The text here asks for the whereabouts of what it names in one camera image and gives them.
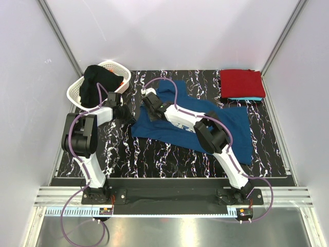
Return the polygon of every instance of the black marble tabletop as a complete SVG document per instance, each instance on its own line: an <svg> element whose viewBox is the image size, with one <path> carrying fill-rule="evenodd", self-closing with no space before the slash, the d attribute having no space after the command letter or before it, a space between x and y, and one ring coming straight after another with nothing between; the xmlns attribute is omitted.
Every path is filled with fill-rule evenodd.
<svg viewBox="0 0 329 247"><path fill-rule="evenodd" d="M130 88L123 94L135 118L141 104L140 90L153 78L184 80L187 92L207 99L219 108L246 106L253 144L252 165L243 169L255 177L286 177L272 125L263 102L221 99L218 70L142 70L132 71ZM97 157L108 178L222 178L225 173L217 160L201 152L147 138L131 137L130 125L117 120L98 128ZM64 152L57 177L82 177L79 165Z"/></svg>

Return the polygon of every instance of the folded red cloth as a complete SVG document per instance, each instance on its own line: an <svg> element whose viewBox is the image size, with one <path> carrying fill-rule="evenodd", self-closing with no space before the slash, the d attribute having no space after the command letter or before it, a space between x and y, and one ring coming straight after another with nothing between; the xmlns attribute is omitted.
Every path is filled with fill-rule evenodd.
<svg viewBox="0 0 329 247"><path fill-rule="evenodd" d="M261 73L253 70L224 69L220 72L222 98L265 98Z"/></svg>

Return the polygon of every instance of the plastic basket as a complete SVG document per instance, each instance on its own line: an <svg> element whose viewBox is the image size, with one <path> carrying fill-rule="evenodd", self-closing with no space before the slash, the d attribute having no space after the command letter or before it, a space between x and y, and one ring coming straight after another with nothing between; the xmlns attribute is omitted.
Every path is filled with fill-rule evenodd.
<svg viewBox="0 0 329 247"><path fill-rule="evenodd" d="M132 76L132 74L130 73L130 71L122 66L119 63L116 63L114 61L111 60L107 60L105 62L102 62L99 64L99 66L102 66L110 71L112 71L114 74L116 74L117 76L123 76L123 84L115 90L116 93L120 93L123 94L128 88L129 88L129 81L130 78ZM81 77L79 80L77 80L75 83L73 83L67 90L66 92L66 96L69 99L69 101L71 101L75 106L79 107L82 110L85 111L89 111L91 109L94 108L85 108L83 106L81 106L80 103L80 96L79 96L79 88L83 83L84 78Z"/></svg>

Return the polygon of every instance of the folded clothing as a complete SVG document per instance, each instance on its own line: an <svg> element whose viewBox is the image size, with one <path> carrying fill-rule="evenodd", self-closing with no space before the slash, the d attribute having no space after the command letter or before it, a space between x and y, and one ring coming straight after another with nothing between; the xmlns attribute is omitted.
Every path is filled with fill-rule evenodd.
<svg viewBox="0 0 329 247"><path fill-rule="evenodd" d="M114 92L123 81L123 76L117 76L106 68L90 65L84 72L84 81L79 89L81 106L93 108L99 104L97 83L100 83L108 92ZM107 98L106 92L101 90L102 99Z"/></svg>
<svg viewBox="0 0 329 247"><path fill-rule="evenodd" d="M178 89L177 104L180 107L207 113L215 111L220 121L227 126L233 136L233 152L240 163L250 165L252 159L252 142L246 107L220 109L208 100L189 97L184 81L175 81ZM168 81L161 80L157 96L163 101L174 101L175 88ZM196 134L173 126L168 121L150 121L147 110L140 107L140 116L132 126L133 137L160 140L165 143L207 153L200 145Z"/></svg>
<svg viewBox="0 0 329 247"><path fill-rule="evenodd" d="M265 98L262 77L259 71L224 69L220 71L222 98Z"/></svg>
<svg viewBox="0 0 329 247"><path fill-rule="evenodd" d="M229 98L232 100L255 100L255 101L261 101L263 98L260 97L241 97L241 98Z"/></svg>

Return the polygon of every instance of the blue garment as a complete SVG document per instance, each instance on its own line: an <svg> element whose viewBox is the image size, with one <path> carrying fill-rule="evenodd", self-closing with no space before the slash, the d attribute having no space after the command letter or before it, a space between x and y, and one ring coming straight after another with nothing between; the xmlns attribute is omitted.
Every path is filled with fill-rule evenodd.
<svg viewBox="0 0 329 247"><path fill-rule="evenodd" d="M175 81L178 89L177 104L180 107L207 113L215 111L221 122L230 130L233 136L233 152L239 163L250 165L252 159L252 143L249 128L249 119L246 107L220 109L207 100L199 100L187 95L184 81ZM174 102L175 88L168 81L161 80L157 96L163 101ZM133 137L144 137L160 140L165 143L177 145L206 153L201 147L196 134L173 126L163 120L150 121L147 110L140 107L140 116L132 126Z"/></svg>
<svg viewBox="0 0 329 247"><path fill-rule="evenodd" d="M260 97L242 97L242 98L229 98L232 100L255 100L255 101L261 101L263 98Z"/></svg>

